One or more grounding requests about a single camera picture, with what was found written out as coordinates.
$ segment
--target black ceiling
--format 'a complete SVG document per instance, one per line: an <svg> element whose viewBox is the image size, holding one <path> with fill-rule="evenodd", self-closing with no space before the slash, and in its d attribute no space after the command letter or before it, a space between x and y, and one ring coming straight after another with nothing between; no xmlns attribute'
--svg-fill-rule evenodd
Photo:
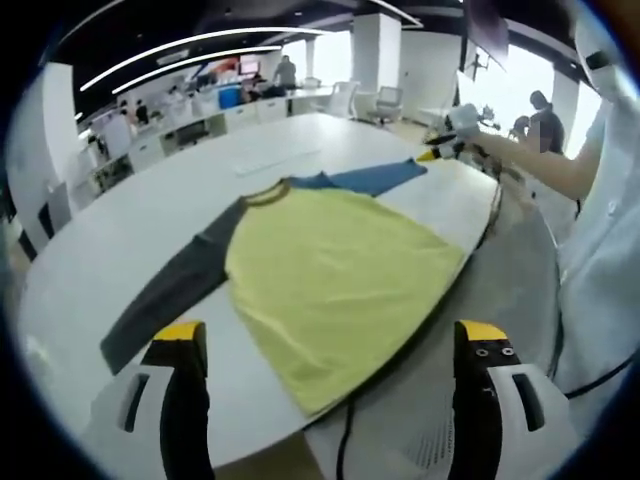
<svg viewBox="0 0 640 480"><path fill-rule="evenodd" d="M461 8L458 0L387 0L401 9L417 6ZM500 14L571 44L568 22L555 0L494 0ZM71 32L88 16L103 12ZM368 0L99 0L84 2L67 16L53 60L74 66L78 110L90 112L108 103L111 90L157 68L159 53L129 65L86 92L85 82L113 65L150 48L217 30L256 26L301 26L345 13L378 7ZM421 19L428 15L416 15ZM434 23L425 18L425 24ZM189 45L189 56L251 47L273 34L218 37Z"/></svg>

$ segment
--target window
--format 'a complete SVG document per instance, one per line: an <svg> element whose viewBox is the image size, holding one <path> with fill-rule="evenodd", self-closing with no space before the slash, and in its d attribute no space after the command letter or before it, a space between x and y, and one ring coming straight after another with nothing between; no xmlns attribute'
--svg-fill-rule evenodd
<svg viewBox="0 0 640 480"><path fill-rule="evenodd" d="M285 44L282 47L282 55L289 55L291 60L296 66L296 79L298 81L304 79L307 76L307 41L298 40L297 42L291 42Z"/></svg>
<svg viewBox="0 0 640 480"><path fill-rule="evenodd" d="M323 85L346 82L351 79L351 32L321 35L315 40L313 76Z"/></svg>
<svg viewBox="0 0 640 480"><path fill-rule="evenodd" d="M551 62L528 50L509 45L509 60L505 72L486 53L480 49L478 53L480 63L488 63L488 68L478 69L476 88L484 103L494 109L503 135L507 135L519 116L531 116L535 113L529 103L532 92L540 90L551 101L554 77Z"/></svg>
<svg viewBox="0 0 640 480"><path fill-rule="evenodd" d="M576 158L576 155L580 153L582 144L587 137L587 130L589 130L600 108L600 102L600 96L587 84L580 82L576 119L573 122L571 136L569 137L567 157Z"/></svg>

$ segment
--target curved ceiling light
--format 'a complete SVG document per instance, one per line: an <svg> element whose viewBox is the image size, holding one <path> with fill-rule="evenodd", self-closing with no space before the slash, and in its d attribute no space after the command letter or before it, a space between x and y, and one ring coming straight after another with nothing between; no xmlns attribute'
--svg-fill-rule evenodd
<svg viewBox="0 0 640 480"><path fill-rule="evenodd" d="M172 63L171 65L167 65L166 67L159 68L154 70L153 72L145 73L141 77L135 78L130 82L125 83L124 85L120 85L118 88L114 89L111 93L114 95L120 93L122 90L126 90L127 88L135 85L136 83L140 83L147 78L151 78L154 75L159 73L166 72L168 70L173 70L174 68L182 67L184 65L189 65L190 63L197 63L203 60L209 60L211 58L216 57L224 57L226 55L241 55L243 53L256 53L256 52L269 52L273 50L280 50L281 47L251 47L251 48L237 48L235 50L225 50L224 52L217 53L209 53L207 55L201 55L199 57L189 58L187 60L183 60L182 62Z"/></svg>
<svg viewBox="0 0 640 480"><path fill-rule="evenodd" d="M108 70L105 70L100 75L95 78L92 78L87 83L80 87L80 91L84 92L88 88L92 87L96 83L98 83L103 78L108 77L113 72L120 70L127 65L132 64L133 62L137 62L138 60L148 57L149 55L153 55L158 52L162 52L163 50L167 50L169 48L177 47L178 45L184 45L185 43L197 42L198 40L205 40L207 38L214 37L224 37L226 35L238 35L241 33L307 33L311 35L323 35L325 33L330 33L325 30L317 30L315 28L299 28L299 27L251 27L251 28L236 28L234 30L220 30L219 32L209 32L203 33L201 35L195 35L193 37L183 38L182 40L176 40L175 42L165 43L164 45L160 45L159 47L152 48L151 50L147 50L146 52L139 53L128 60L118 63L114 65Z"/></svg>
<svg viewBox="0 0 640 480"><path fill-rule="evenodd" d="M393 12L396 15L399 15L400 17L404 18L405 20L409 20L411 23L413 23L414 25L416 25L418 27L422 27L422 22L420 20L418 20L415 17L412 17L408 13L403 12L398 7L394 7L393 5L385 2L384 0L369 0L369 1L373 2L373 3L377 4L377 5L380 5L383 8L386 8L390 12Z"/></svg>

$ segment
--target raglan t-shirt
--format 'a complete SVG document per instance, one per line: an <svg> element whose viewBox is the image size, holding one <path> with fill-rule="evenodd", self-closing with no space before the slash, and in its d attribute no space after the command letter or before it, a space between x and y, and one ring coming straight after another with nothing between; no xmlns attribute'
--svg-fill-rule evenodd
<svg viewBox="0 0 640 480"><path fill-rule="evenodd" d="M464 252L368 195L293 183L239 199L171 259L103 341L112 368L227 278L240 318L307 414L393 356Z"/></svg>
<svg viewBox="0 0 640 480"><path fill-rule="evenodd" d="M290 183L308 189L348 188L375 197L426 172L423 165L409 159L332 176L321 172L307 178L292 177ZM114 374L158 331L227 281L227 248L245 211L242 199L231 204L171 258L126 308L100 343Z"/></svg>

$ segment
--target person's arm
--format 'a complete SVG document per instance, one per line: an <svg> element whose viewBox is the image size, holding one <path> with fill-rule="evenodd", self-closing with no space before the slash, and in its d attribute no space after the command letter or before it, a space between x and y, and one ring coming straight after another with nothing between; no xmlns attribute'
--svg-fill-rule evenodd
<svg viewBox="0 0 640 480"><path fill-rule="evenodd" d="M574 160L556 153L540 153L527 145L485 133L472 138L470 143L482 147L493 157L526 170L562 195L578 200L587 196L598 171L606 113L603 106Z"/></svg>

